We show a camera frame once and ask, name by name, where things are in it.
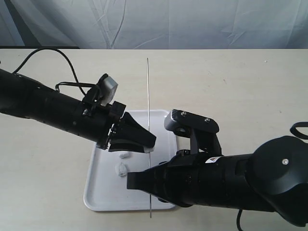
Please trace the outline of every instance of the table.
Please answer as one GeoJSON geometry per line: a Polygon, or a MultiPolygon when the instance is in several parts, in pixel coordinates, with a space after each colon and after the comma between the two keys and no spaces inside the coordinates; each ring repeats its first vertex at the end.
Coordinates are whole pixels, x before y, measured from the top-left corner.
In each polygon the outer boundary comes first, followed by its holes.
{"type": "MultiPolygon", "coordinates": [[[[31,50],[0,50],[0,68],[13,71],[31,50]]],[[[80,82],[107,72],[118,83],[115,100],[151,109],[186,110],[215,119],[224,155],[252,153],[290,135],[308,119],[307,50],[64,50],[80,82]]],[[[20,73],[54,87],[73,81],[65,59],[35,54],[20,73]]],[[[78,88],[62,92],[81,99],[78,88]]],[[[188,147],[180,139],[180,148],[188,147]]],[[[226,231],[237,210],[192,206],[171,211],[97,213],[83,204],[93,143],[33,120],[0,115],[0,230],[23,231],[226,231]]],[[[247,231],[303,230],[276,213],[244,211],[247,231]]]]}

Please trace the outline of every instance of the metal rod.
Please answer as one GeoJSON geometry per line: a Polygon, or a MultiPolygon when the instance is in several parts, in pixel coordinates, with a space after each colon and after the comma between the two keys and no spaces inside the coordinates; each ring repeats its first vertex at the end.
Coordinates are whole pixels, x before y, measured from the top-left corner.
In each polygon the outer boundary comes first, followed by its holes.
{"type": "MultiPolygon", "coordinates": [[[[149,79],[149,58],[147,62],[147,86],[148,86],[148,131],[150,131],[150,79],[149,79]]],[[[151,152],[149,152],[149,167],[151,167],[151,152]]],[[[152,218],[152,195],[150,195],[150,218],[152,218]]]]}

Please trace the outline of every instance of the sticker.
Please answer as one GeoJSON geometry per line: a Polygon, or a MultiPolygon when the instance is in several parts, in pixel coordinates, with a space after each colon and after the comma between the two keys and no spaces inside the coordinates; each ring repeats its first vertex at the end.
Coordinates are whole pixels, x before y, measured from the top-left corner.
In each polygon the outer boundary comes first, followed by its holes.
{"type": "Polygon", "coordinates": [[[214,156],[209,158],[205,163],[206,164],[210,164],[210,163],[215,163],[219,158],[221,158],[221,156],[214,156]]]}

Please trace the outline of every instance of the tabletop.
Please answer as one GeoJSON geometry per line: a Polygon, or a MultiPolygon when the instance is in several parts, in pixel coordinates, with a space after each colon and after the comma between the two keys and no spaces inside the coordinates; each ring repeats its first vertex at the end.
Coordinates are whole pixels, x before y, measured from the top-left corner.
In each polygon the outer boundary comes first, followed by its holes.
{"type": "MultiPolygon", "coordinates": [[[[0,50],[0,68],[13,71],[31,50],[0,50]]],[[[214,119],[224,155],[252,153],[264,142],[290,135],[308,119],[307,50],[63,50],[80,82],[108,73],[119,86],[115,100],[127,109],[181,109],[214,119]]],[[[35,54],[21,74],[54,87],[73,81],[65,59],[35,54]]],[[[78,88],[62,93],[82,99],[78,88]]],[[[187,148],[180,139],[180,148],[187,148]]],[[[237,210],[192,206],[169,211],[93,212],[83,192],[93,143],[38,123],[0,114],[0,230],[227,231],[237,210]]],[[[242,228],[307,230],[277,213],[244,211],[242,228]]]]}

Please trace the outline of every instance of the white tissue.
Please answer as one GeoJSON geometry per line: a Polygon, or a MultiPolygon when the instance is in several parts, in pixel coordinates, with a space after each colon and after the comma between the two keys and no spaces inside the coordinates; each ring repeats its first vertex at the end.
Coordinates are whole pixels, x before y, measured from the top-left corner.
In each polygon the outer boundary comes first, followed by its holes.
{"type": "Polygon", "coordinates": [[[121,163],[118,163],[116,166],[115,166],[115,172],[118,176],[120,177],[124,177],[127,175],[127,168],[126,166],[121,162],[121,163]]]}
{"type": "Polygon", "coordinates": [[[119,154],[119,157],[121,159],[127,158],[129,156],[130,156],[129,152],[120,152],[120,154],[119,154]]]}

